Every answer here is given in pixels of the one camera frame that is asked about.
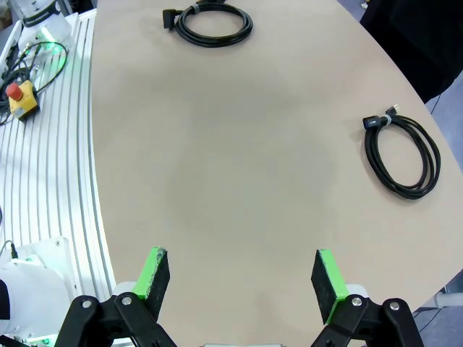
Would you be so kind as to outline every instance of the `silver grooved panel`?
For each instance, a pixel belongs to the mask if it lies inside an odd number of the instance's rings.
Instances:
[[[79,294],[107,299],[115,286],[101,220],[93,159],[90,68],[96,10],[75,24],[75,47],[61,75],[39,95],[41,111],[0,127],[0,241],[18,247],[56,236],[71,244]],[[32,76],[56,74],[64,52]]]

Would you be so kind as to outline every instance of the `gray floor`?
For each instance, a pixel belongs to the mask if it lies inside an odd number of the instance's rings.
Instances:
[[[339,0],[339,2],[354,16],[360,20],[364,9],[360,7],[362,0]],[[446,90],[439,100],[433,117],[441,128],[447,142],[463,170],[463,74],[454,84]],[[426,105],[431,111],[437,98]],[[463,292],[463,271],[446,286],[449,293]],[[417,312],[415,321],[425,346],[463,346],[463,307],[447,307],[438,311]]]

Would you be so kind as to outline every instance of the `green tape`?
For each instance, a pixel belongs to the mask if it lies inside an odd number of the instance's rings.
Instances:
[[[336,300],[333,304],[333,307],[331,308],[331,312],[327,321],[327,323],[329,323],[333,317],[336,307],[338,306],[338,303],[342,302],[346,297],[348,297],[349,291],[347,290],[346,283],[342,278],[341,271],[339,270],[338,265],[336,265],[336,261],[334,260],[331,250],[319,249],[318,251],[320,252],[323,264],[325,265],[326,274],[328,275],[330,283],[333,286],[333,290],[336,294]]]
[[[154,274],[158,270],[159,263],[165,254],[166,250],[164,248],[154,247],[148,258],[146,258],[145,266],[132,289],[132,292],[137,294],[141,300],[146,300],[153,284]]]

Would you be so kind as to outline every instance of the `beige tabletop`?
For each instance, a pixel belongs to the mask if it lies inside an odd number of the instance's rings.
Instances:
[[[373,301],[412,309],[463,266],[463,177],[404,76],[334,0],[230,0],[254,21],[236,46],[207,49],[163,29],[189,0],[100,0],[93,49],[93,141],[116,280],[169,251],[160,323],[179,346],[306,346],[322,328],[315,250]],[[191,28],[240,26],[202,13]],[[442,155],[419,201],[387,192],[365,160],[362,118],[398,103]],[[380,140],[394,178],[420,156],[393,128]]]

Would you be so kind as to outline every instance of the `bolt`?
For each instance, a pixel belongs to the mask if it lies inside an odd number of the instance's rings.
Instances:
[[[132,303],[132,300],[129,296],[126,296],[125,298],[122,299],[123,305],[130,305],[131,303]]]
[[[393,301],[393,302],[391,302],[391,303],[389,304],[389,307],[390,307],[392,310],[397,311],[397,310],[399,309],[400,306],[399,306],[399,303]]]
[[[354,305],[354,306],[362,305],[362,299],[361,298],[353,298],[352,299],[352,305]]]

